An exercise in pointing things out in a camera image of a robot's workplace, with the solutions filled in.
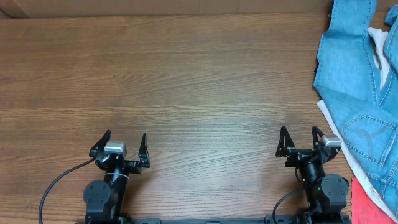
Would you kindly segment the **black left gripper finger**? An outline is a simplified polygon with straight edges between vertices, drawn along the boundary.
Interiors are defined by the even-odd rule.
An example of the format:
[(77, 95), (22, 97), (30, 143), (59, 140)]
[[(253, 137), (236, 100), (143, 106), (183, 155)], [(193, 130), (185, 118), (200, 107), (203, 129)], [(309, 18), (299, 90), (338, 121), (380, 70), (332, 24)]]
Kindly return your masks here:
[(140, 166), (143, 168), (149, 168), (150, 167), (150, 157), (149, 157), (149, 152), (147, 149), (147, 136), (146, 133), (142, 135), (142, 140), (141, 140), (141, 145), (139, 148), (139, 163)]
[(94, 144), (94, 146), (90, 149), (89, 156), (96, 157), (99, 152), (104, 151), (104, 147), (106, 143), (110, 140), (110, 137), (111, 137), (111, 131), (108, 129), (101, 137), (101, 139), (96, 144)]

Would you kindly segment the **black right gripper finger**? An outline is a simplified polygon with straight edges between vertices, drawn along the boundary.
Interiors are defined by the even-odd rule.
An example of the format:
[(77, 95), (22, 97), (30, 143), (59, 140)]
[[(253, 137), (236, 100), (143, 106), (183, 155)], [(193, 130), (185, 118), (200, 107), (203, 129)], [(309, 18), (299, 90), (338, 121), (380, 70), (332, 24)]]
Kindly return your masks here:
[(296, 151), (295, 144), (285, 126), (280, 129), (279, 143), (275, 153), (276, 157), (287, 157)]
[(313, 139), (313, 145), (324, 145), (322, 137), (324, 136), (324, 133), (321, 131), (321, 129), (318, 126), (312, 126), (312, 139)]

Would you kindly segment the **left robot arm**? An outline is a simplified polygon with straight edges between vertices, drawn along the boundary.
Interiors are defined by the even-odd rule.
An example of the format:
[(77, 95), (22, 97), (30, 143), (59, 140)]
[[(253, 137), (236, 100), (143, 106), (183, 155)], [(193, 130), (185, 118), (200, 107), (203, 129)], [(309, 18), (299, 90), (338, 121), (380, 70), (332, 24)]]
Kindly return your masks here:
[(131, 216), (122, 212), (129, 175), (140, 174), (143, 168), (150, 167), (146, 134), (142, 135), (137, 161), (127, 160), (125, 143), (111, 141), (110, 137), (111, 131), (107, 130), (89, 152), (105, 174), (102, 180), (90, 182), (83, 191), (85, 223), (132, 223)]

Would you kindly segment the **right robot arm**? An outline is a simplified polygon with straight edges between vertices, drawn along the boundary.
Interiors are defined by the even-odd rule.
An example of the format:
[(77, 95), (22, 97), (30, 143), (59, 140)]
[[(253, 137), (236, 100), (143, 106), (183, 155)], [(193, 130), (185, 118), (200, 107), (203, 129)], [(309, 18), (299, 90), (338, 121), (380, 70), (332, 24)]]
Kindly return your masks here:
[[(332, 160), (341, 151), (337, 136), (326, 136), (319, 127), (312, 127), (313, 147), (296, 148), (285, 126), (280, 129), (280, 138), (275, 155), (285, 157), (286, 167), (295, 169), (297, 181), (302, 185), (283, 196), (274, 206), (271, 223), (350, 223), (342, 209), (347, 206), (349, 181), (338, 174), (326, 174), (324, 163)], [(287, 198), (305, 193), (307, 208), (300, 208), (295, 215), (277, 216), (279, 205)]]

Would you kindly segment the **red cloth garment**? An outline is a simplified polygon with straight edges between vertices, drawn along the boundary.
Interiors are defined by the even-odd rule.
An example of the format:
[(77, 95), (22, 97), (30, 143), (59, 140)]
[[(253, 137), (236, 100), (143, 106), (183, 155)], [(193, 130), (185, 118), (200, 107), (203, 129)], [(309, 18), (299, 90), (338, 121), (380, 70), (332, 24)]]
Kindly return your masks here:
[(366, 194), (357, 178), (352, 179), (352, 224), (395, 224)]

